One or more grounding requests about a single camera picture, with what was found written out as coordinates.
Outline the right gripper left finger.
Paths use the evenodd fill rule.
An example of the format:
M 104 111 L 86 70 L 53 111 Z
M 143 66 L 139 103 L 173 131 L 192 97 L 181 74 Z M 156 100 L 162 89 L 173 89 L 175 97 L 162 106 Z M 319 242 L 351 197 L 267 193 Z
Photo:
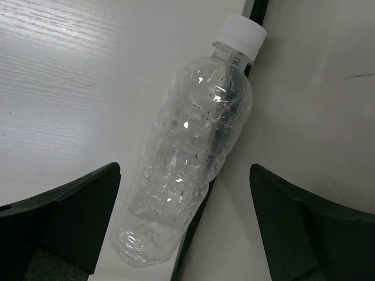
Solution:
M 1 280 L 87 280 L 96 269 L 121 181 L 109 163 L 1 206 Z

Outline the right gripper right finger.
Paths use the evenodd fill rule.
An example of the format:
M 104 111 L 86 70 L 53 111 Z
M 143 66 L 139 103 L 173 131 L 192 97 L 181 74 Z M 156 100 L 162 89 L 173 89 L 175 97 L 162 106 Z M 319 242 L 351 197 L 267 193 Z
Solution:
M 374 215 L 317 196 L 259 164 L 250 189 L 272 280 L 374 280 Z

